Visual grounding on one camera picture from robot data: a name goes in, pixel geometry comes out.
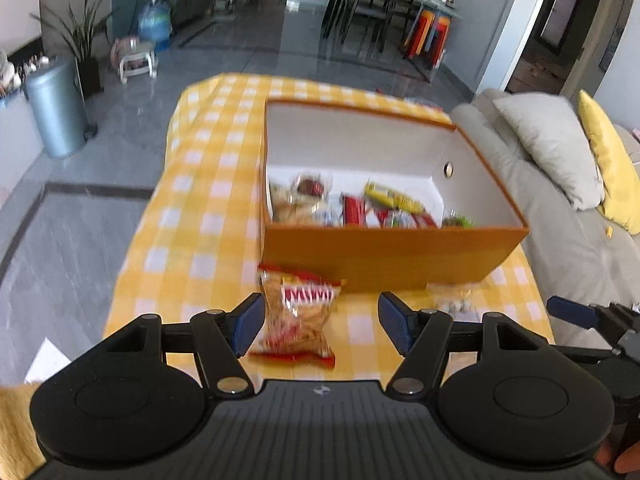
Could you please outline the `clear red candy packet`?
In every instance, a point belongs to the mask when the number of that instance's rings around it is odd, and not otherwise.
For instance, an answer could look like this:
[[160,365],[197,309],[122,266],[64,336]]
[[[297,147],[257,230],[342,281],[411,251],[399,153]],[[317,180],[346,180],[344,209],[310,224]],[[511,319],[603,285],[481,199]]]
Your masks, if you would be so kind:
[[292,182],[292,192],[308,200],[327,200],[332,190],[333,178],[330,174],[301,172]]

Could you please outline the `grey metal trash can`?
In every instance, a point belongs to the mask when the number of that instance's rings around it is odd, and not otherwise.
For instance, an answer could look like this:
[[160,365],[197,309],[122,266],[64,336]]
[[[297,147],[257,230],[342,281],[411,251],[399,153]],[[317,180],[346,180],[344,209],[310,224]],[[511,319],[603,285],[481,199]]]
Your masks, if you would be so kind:
[[74,154],[98,133],[98,126],[89,120],[77,62],[72,56],[58,56],[28,74],[25,96],[50,158]]

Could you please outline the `grey sofa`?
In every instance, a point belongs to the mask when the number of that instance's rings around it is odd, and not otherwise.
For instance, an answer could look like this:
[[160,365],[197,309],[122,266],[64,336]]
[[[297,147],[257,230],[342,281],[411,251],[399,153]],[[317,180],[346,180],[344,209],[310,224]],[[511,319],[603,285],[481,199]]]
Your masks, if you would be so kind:
[[576,211],[516,144],[514,130],[486,90],[450,113],[480,150],[521,209],[529,234],[522,243],[540,296],[581,304],[629,307],[639,301],[639,239],[595,209]]

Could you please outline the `orange cardboard box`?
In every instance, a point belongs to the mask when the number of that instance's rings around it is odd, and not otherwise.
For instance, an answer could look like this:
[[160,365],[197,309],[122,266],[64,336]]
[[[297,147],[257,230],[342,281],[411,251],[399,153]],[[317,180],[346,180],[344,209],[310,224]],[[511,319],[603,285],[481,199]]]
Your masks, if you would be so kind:
[[425,110],[265,106],[260,260],[351,292],[477,283],[527,235],[458,126]]

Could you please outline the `clear yogurt ball packet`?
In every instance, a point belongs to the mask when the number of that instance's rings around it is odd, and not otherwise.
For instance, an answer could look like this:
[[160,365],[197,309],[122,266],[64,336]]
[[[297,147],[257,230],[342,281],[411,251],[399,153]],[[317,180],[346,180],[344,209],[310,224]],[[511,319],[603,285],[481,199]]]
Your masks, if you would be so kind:
[[476,296],[480,285],[428,284],[426,286],[427,307],[449,314],[455,321],[478,322],[480,314],[476,307]]

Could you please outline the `orange stacked stools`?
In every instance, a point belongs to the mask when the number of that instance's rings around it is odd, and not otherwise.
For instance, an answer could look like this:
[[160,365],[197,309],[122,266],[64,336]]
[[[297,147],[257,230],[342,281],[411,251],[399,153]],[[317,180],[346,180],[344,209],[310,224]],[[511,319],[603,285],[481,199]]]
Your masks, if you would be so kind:
[[450,16],[422,10],[405,39],[406,58],[420,56],[427,68],[437,68],[445,53],[450,25]]

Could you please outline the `red long snack bar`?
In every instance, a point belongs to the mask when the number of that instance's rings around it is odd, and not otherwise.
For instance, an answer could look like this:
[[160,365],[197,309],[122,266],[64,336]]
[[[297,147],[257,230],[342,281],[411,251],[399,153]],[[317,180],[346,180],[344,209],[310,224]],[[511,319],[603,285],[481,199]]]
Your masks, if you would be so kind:
[[367,225],[367,202],[362,196],[342,194],[341,201],[344,226]]

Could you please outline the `small green snack packet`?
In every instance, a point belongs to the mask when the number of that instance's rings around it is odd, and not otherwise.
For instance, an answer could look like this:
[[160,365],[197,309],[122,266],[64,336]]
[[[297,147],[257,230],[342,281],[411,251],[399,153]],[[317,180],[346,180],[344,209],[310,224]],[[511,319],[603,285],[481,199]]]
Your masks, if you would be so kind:
[[444,228],[445,226],[469,229],[474,226],[474,222],[463,214],[457,214],[455,211],[451,211],[450,214],[446,214],[446,216],[442,218],[442,227]]

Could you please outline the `yellow snack packet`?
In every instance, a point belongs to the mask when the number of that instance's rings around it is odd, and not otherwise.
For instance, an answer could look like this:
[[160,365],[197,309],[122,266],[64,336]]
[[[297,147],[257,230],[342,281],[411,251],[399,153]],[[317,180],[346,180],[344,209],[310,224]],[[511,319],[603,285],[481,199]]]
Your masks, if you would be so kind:
[[368,182],[363,188],[363,195],[373,203],[382,205],[388,209],[402,210],[409,214],[420,214],[425,210],[423,204],[414,200],[409,195],[401,193],[394,188]]

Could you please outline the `flowers and toys cluster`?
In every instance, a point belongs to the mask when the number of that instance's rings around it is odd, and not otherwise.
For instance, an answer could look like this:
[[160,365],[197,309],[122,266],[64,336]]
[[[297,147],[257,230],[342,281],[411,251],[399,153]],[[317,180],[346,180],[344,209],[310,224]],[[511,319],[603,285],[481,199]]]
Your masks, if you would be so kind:
[[11,61],[5,50],[1,51],[0,94],[2,99],[13,96],[24,84],[26,77],[50,64],[47,55],[34,55],[23,61]]

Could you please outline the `green potted plant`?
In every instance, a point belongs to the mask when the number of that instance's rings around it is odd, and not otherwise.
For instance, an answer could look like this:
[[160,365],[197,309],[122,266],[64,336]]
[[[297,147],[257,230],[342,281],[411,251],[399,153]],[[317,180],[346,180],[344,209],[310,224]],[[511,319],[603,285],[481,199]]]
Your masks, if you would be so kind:
[[99,34],[107,36],[108,22],[114,13],[108,11],[104,15],[100,14],[104,1],[82,0],[80,13],[76,13],[69,4],[67,18],[63,18],[44,3],[41,9],[46,16],[29,14],[33,20],[45,28],[54,30],[62,38],[76,61],[79,82],[85,98],[103,91],[99,62],[93,53],[93,43]]

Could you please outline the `yellow cushion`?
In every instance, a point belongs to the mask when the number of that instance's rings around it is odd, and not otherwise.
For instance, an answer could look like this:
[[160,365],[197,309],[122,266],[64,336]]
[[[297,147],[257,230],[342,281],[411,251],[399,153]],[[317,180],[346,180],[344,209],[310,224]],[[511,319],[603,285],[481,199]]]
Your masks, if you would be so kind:
[[639,176],[623,141],[605,111],[584,90],[578,92],[578,114],[603,180],[600,213],[630,235],[638,235]]

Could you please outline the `red Mimi snack bag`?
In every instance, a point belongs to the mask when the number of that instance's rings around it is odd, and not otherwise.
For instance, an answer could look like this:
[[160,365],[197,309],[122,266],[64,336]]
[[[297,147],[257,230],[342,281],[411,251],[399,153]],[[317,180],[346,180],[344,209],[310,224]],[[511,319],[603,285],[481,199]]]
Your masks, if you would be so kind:
[[335,366],[324,326],[341,295],[343,283],[275,264],[258,266],[265,300],[265,321],[250,355],[282,363],[313,362]]

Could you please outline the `cream cushion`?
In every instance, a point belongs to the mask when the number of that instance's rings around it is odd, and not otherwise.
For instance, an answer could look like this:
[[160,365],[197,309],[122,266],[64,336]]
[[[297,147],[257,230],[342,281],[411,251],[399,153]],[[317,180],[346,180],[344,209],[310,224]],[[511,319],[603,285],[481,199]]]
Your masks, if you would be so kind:
[[562,96],[511,94],[494,105],[536,165],[564,192],[576,210],[604,199],[600,170],[570,102]]

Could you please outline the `red silver snack bag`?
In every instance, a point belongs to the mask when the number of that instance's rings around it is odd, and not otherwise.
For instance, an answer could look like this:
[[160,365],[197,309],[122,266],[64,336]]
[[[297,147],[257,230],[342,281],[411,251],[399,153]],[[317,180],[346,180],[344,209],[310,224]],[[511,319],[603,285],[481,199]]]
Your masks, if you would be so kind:
[[395,209],[371,208],[368,211],[367,222],[372,226],[398,229],[437,229],[438,225],[426,211],[420,214]]

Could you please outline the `pale yellow chip bag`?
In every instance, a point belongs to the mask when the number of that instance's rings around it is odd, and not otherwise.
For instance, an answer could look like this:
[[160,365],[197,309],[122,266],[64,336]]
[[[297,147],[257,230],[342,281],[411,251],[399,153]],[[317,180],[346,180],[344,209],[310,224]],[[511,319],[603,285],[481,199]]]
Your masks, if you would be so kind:
[[269,182],[271,217],[288,226],[324,226],[337,228],[340,216],[322,197],[300,194],[277,182]]

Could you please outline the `dark dining table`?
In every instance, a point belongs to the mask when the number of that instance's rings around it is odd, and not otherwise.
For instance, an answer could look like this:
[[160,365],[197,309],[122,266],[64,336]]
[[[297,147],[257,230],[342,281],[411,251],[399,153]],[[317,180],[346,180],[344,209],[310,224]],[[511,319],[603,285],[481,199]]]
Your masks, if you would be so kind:
[[[321,24],[322,36],[324,38],[329,37],[331,32],[336,30],[338,33],[338,39],[340,39],[341,22],[343,21],[343,16],[345,14],[344,2],[345,0],[329,0],[326,5],[326,10],[324,10]],[[452,0],[394,0],[390,25],[394,18],[401,18],[404,21],[400,50],[404,54],[405,58],[405,39],[410,32],[411,26],[416,21],[418,14],[422,10],[432,10],[438,14],[448,15],[451,18],[451,24],[459,18],[459,14],[454,10]]]

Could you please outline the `white small stool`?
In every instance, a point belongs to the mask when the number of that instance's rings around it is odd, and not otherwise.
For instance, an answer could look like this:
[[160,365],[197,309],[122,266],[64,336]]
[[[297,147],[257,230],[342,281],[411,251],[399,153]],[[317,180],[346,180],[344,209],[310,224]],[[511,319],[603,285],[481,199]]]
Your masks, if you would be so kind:
[[157,77],[157,57],[153,41],[141,40],[137,36],[119,38],[111,50],[111,64],[121,84],[133,76],[148,74]]

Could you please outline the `blue water jug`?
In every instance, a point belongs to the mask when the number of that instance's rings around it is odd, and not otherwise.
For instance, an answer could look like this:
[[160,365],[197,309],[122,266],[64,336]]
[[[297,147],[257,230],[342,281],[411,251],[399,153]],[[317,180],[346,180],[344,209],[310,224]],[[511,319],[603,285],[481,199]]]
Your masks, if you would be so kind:
[[164,0],[149,0],[138,15],[138,36],[152,42],[154,50],[166,50],[172,33],[170,6]]

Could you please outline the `yellow checkered tablecloth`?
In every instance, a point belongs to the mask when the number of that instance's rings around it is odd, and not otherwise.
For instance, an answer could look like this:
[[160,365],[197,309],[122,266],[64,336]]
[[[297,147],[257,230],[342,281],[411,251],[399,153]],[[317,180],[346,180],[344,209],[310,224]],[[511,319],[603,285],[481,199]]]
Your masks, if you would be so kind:
[[[164,172],[120,269],[103,338],[145,313],[178,323],[211,308],[231,310],[259,288],[258,169],[267,98],[355,105],[452,125],[436,107],[310,80],[222,74],[192,84],[171,116]],[[502,312],[554,342],[520,246],[469,292],[471,313]],[[257,356],[241,363],[257,388],[262,378],[386,384],[400,356],[378,325],[376,297],[338,297],[326,326],[334,368]]]

